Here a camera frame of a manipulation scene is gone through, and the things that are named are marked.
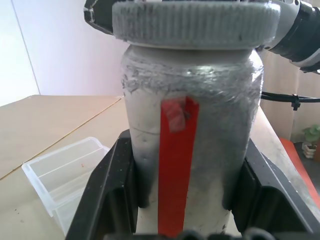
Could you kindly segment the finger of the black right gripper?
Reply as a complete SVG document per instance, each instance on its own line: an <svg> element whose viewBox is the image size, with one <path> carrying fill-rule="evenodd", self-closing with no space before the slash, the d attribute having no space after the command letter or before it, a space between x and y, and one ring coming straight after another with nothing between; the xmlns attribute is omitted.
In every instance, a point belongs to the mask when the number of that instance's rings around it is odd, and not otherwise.
<svg viewBox="0 0 320 240"><path fill-rule="evenodd" d="M112 35L112 7L115 2L115 0L86 0L83 8L85 22L100 32Z"/></svg>

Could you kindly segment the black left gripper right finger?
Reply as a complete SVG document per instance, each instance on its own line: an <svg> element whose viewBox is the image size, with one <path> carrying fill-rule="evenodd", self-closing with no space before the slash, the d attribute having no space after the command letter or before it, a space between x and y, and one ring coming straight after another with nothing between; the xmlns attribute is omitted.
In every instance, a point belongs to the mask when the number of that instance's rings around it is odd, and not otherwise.
<svg viewBox="0 0 320 240"><path fill-rule="evenodd" d="M222 141L223 201L237 230L260 229L278 240L318 240L320 222L284 173L252 140Z"/></svg>

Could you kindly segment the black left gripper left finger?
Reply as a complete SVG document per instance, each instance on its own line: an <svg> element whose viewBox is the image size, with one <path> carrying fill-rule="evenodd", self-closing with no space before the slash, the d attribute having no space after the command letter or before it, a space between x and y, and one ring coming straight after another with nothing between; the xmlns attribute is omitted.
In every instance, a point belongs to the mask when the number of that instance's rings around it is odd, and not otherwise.
<svg viewBox="0 0 320 240"><path fill-rule="evenodd" d="M67 240L103 240L109 234L132 235L138 208L147 207L151 181L138 168L129 130L123 131L89 176Z"/></svg>

